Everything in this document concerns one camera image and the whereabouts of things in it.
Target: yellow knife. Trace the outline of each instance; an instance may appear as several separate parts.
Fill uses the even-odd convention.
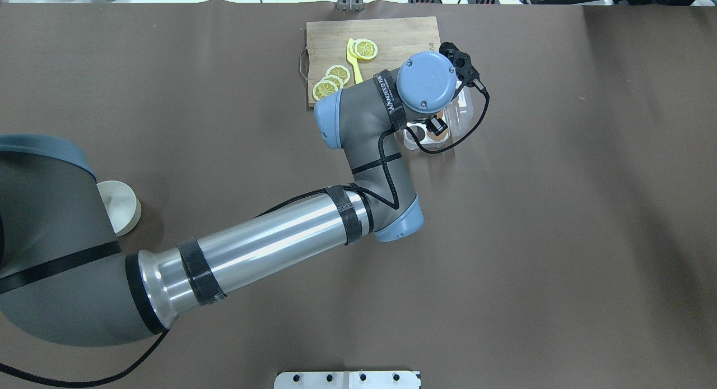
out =
[[[351,44],[353,44],[353,38],[349,39],[348,44],[346,44],[346,61],[353,67],[353,83],[360,84],[364,81],[364,78],[361,77],[361,70],[359,70],[359,60],[351,54]]]

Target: blue joint cap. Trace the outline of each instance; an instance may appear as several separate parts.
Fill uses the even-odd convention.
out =
[[[418,195],[416,194],[416,198],[404,213],[386,226],[386,228],[375,231],[374,236],[376,236],[379,242],[391,242],[411,235],[415,231],[418,231],[421,226],[423,226],[423,212],[421,211],[421,205],[418,202]]]
[[[420,52],[401,65],[396,84],[406,106],[432,114],[453,100],[457,80],[455,68],[443,54]]]
[[[0,134],[0,152],[20,152],[59,159],[79,166],[97,182],[97,176],[79,146],[63,138],[44,134]]]
[[[338,106],[341,103],[342,92],[343,89],[340,89],[319,100],[314,106],[316,126],[318,126],[323,142],[330,149],[341,148],[341,135],[338,133]]]

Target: white bowl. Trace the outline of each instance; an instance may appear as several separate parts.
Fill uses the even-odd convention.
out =
[[[100,190],[115,235],[125,235],[135,228],[142,213],[142,205],[132,188],[118,180],[107,180],[98,183],[97,189]]]

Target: plastic lid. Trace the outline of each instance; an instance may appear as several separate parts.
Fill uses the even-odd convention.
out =
[[[453,100],[456,80],[455,68],[443,54],[420,52],[401,65],[396,84],[406,106],[430,114]]]
[[[0,152],[21,152],[59,159],[86,170],[97,181],[85,153],[63,138],[44,134],[0,134]]]
[[[323,142],[330,149],[341,148],[341,136],[338,132],[338,106],[341,103],[341,92],[343,89],[322,98],[314,106],[316,125]]]
[[[423,212],[421,211],[421,205],[418,202],[418,195],[416,194],[416,198],[405,212],[390,223],[389,226],[386,226],[386,228],[375,231],[374,236],[376,236],[379,242],[391,242],[392,240],[398,240],[415,233],[421,226],[423,226]]]

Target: lemon slice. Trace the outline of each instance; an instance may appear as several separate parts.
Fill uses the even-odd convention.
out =
[[[351,52],[358,59],[373,59],[379,54],[379,47],[369,39],[358,39],[353,41]]]
[[[351,72],[343,65],[332,65],[331,68],[326,70],[326,76],[329,75],[336,75],[336,77],[341,78],[341,82],[343,82],[344,85],[351,79]]]
[[[344,85],[343,81],[341,80],[341,78],[337,77],[336,75],[326,75],[325,77],[323,77],[322,81],[324,81],[324,80],[331,81],[339,89],[343,88],[343,85]]]
[[[336,87],[335,83],[329,80],[320,80],[319,82],[316,82],[316,85],[314,85],[312,93],[315,100],[321,100],[337,90],[338,87]]]

